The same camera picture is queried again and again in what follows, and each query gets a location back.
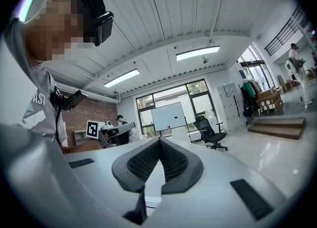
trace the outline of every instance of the wooden step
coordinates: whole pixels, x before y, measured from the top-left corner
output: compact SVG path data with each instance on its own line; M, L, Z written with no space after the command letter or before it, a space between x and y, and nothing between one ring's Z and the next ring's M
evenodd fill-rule
M289 139L298 140L303 128L286 128L286 127L271 127L271 126L260 126L252 125L248 127L248 131L254 133L260 133L264 135L283 137Z
M259 119L253 122L253 125L272 126L283 128L303 128L304 118L298 119Z

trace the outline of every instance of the person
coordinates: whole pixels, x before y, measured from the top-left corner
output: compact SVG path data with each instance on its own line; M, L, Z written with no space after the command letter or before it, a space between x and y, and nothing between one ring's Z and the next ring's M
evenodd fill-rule
M24 114L23 126L46 140L57 142L56 109L50 101L56 84L44 61L56 60L56 56L63 55L71 43L86 40L91 21L105 12L103 0L47 0L45 7L32 19L23 23L14 17L4 30L10 51L37 87ZM57 128L59 141L63 142L67 135L61 115ZM94 140L79 146L63 147L65 153L96 149L102 147Z
M305 105L307 106L311 104L312 101L310 100L309 84L308 84L305 70L303 68L303 64L305 63L305 61L299 58L299 54L297 50L298 50L298 47L296 46L296 44L291 44L291 48L288 52L288 58L293 59L295 63L297 63L299 66L298 72L295 73L294 75L295 75L295 78L301 83L301 86L304 91Z
M116 120L118 120L121 124L129 123L126 119L123 118L122 115L118 115ZM118 145L123 145L131 142L131 131L127 131L121 135L117 136Z

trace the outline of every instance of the black railing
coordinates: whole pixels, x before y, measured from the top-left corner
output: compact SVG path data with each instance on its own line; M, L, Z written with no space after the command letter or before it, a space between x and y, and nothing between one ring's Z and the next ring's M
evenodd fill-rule
M292 14L295 20L298 20L303 14L303 9L298 5ZM282 47L295 32L298 30L296 22L290 18L280 32L274 37L274 39L265 47L265 50L272 56L277 50Z

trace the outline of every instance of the black mesh chair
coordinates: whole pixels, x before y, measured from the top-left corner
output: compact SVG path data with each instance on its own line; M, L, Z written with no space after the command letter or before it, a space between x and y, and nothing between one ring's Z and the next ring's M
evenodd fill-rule
M219 133L215 133L210 126L208 119L206 119L204 116L197 116L196 122L194 122L195 127L199 130L201 134L202 141L204 141L205 143L210 143L206 144L207 148L210 147L211 149L215 150L217 148L225 148L225 150L227 151L228 147L221 146L219 143L219 141L226 136L226 133L221 133L220 124L222 123L217 123L219 127Z

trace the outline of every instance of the gray t-shirt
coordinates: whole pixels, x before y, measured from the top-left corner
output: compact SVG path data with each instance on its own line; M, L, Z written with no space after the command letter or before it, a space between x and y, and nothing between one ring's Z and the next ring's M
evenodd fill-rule
M22 120L23 126L42 135L46 140L56 142L56 109L50 101L50 94L54 93L55 81L43 64L34 66L28 60L23 22L18 18L12 19L4 31L4 38L22 70L38 88L25 111ZM58 136L60 142L67 138L61 115L58 122Z

